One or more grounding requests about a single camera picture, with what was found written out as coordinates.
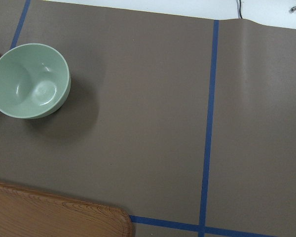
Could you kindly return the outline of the brown wooden tray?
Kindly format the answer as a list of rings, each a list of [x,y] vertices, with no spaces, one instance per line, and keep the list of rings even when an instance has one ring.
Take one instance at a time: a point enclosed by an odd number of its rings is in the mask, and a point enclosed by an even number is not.
[[[131,237],[122,209],[0,182],[0,237]]]

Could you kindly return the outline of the green ceramic bowl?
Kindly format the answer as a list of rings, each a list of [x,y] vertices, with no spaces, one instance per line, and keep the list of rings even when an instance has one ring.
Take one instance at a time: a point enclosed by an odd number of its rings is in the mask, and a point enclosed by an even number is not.
[[[71,89],[67,61],[40,43],[17,46],[0,57],[0,112],[38,119],[57,111]]]

